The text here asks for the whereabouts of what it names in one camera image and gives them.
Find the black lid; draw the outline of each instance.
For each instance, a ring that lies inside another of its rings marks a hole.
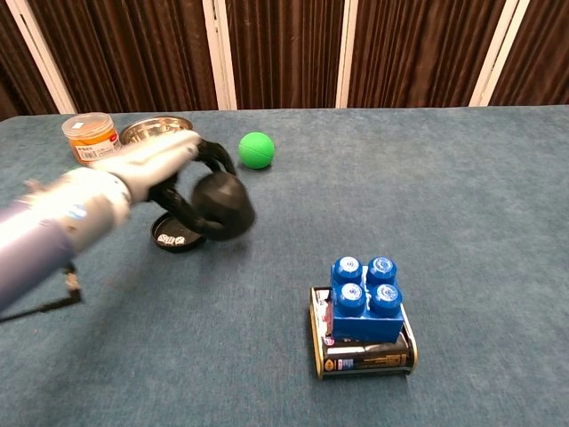
[[[158,218],[150,232],[156,245],[168,252],[187,252],[205,242],[205,237],[184,227],[171,214]]]

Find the black battery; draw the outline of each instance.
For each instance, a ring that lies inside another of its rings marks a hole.
[[[310,322],[318,378],[330,375],[410,374],[419,363],[419,351],[401,306],[404,324],[396,342],[334,340],[332,289],[310,289]]]

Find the lego stud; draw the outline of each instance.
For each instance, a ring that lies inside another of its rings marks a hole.
[[[393,318],[400,310],[403,294],[393,285],[377,286],[372,293],[370,307],[381,318]]]
[[[336,307],[344,316],[359,316],[364,311],[365,299],[365,292],[360,285],[347,283],[337,292]]]
[[[397,265],[386,258],[385,256],[378,256],[373,258],[367,268],[367,283],[371,286],[381,285],[388,283],[395,284],[395,276],[397,274]]]
[[[344,256],[334,264],[333,279],[338,284],[360,283],[363,273],[362,263],[353,256]]]

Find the white lid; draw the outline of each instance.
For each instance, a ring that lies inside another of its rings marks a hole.
[[[107,113],[86,113],[73,116],[61,125],[68,138],[88,138],[113,128],[113,119]]]

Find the brown curtain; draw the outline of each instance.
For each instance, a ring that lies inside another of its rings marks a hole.
[[[58,112],[5,1],[0,1],[0,121]]]
[[[79,112],[216,109],[201,0],[29,0]]]
[[[529,3],[490,104],[569,104],[567,0]]]
[[[343,0],[226,0],[240,109],[333,107]]]
[[[349,106],[467,106],[504,3],[359,0]]]

